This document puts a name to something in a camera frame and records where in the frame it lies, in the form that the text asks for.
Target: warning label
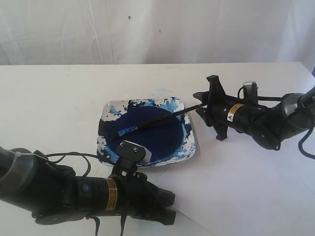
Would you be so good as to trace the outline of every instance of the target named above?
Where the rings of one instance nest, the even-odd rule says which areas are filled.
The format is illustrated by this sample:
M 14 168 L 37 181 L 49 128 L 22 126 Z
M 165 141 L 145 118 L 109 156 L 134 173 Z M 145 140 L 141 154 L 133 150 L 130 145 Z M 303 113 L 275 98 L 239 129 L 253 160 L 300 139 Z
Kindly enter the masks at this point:
M 241 104 L 241 103 L 236 103 L 228 112 L 227 114 L 227 120 L 230 121 L 230 122 L 233 122 L 233 118 L 234 118 L 234 114 L 235 112 L 240 108 L 244 106 L 244 104 Z
M 106 210 L 115 210 L 118 198 L 117 185 L 111 178 L 105 179 L 108 184 L 108 202 Z

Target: white curtain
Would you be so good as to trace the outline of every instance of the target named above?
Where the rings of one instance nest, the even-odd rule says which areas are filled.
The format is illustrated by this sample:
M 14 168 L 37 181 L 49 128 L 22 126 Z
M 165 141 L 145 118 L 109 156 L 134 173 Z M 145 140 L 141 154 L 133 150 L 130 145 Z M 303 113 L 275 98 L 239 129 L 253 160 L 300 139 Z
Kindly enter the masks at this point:
M 0 0 L 0 64 L 301 61 L 314 0 Z

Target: blue paint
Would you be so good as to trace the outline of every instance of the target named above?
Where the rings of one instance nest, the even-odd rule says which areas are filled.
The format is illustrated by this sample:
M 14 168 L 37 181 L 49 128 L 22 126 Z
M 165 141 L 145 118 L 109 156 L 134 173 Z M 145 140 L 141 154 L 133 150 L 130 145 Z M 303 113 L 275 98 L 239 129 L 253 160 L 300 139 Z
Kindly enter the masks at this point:
M 116 116 L 120 116 L 122 111 L 116 111 L 115 106 L 111 105 L 110 109 L 109 109 L 109 113 L 116 115 Z
M 130 133 L 130 132 L 132 132 L 133 130 L 136 130 L 136 129 L 138 129 L 138 126 L 133 126 L 133 127 L 130 127 L 130 128 L 127 128 L 127 129 L 123 129 L 123 130 L 121 130 L 121 131 L 118 131 L 118 134 L 119 134 L 119 136 L 121 137 L 121 136 L 123 136 L 124 134 Z
M 115 121 L 100 121 L 98 134 L 106 139 L 106 150 L 116 150 L 122 140 L 128 140 L 145 146 L 152 153 L 151 164 L 168 160 L 181 147 L 184 139 L 183 127 L 177 118 L 170 118 L 162 124 L 150 127 L 139 132 L 132 132 L 122 138 L 112 140 L 110 137 L 119 130 L 143 123 L 150 119 L 170 114 L 169 111 L 153 106 L 135 106 L 128 109 Z

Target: paint palette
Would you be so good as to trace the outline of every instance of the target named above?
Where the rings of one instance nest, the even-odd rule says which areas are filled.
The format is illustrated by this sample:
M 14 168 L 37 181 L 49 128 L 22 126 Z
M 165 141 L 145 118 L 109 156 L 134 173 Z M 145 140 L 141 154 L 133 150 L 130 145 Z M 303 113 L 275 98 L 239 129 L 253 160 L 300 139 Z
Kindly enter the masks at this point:
M 120 130 L 182 109 L 184 104 L 176 97 L 108 102 L 103 108 L 98 126 L 98 159 L 102 163 L 106 159 L 116 162 L 119 158 L 116 154 L 117 146 L 121 141 L 128 140 L 146 147 L 152 153 L 151 162 L 139 163 L 139 167 L 161 166 L 187 160 L 194 155 L 196 149 L 187 114 L 112 139 L 113 134 Z

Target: blue paint puddle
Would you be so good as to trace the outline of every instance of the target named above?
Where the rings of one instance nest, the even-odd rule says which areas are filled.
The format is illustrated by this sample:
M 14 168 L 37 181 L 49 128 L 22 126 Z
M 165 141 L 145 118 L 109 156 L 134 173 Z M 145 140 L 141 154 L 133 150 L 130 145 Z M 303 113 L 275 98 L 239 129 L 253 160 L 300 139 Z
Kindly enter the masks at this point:
M 106 149 L 109 152 L 115 153 L 119 143 L 123 140 L 128 140 L 146 147 L 152 153 L 150 162 L 150 165 L 152 165 L 153 163 L 168 160 L 171 155 L 179 151 L 184 138 L 189 134 L 189 130 L 188 133 L 186 130 L 185 133 L 183 132 L 183 116 L 170 118 L 161 124 L 157 124 L 146 130 L 135 131 L 116 140 L 110 138 L 115 132 L 139 125 L 150 119 L 170 114 L 171 111 L 177 108 L 174 102 L 167 102 L 163 108 L 152 106 L 152 103 L 135 104 L 130 101 L 127 109 L 128 112 L 122 116 L 120 116 L 120 111 L 115 110 L 115 107 L 110 107 L 110 113 L 119 115 L 120 118 L 115 121 L 100 120 L 98 127 L 98 134 L 105 137 Z

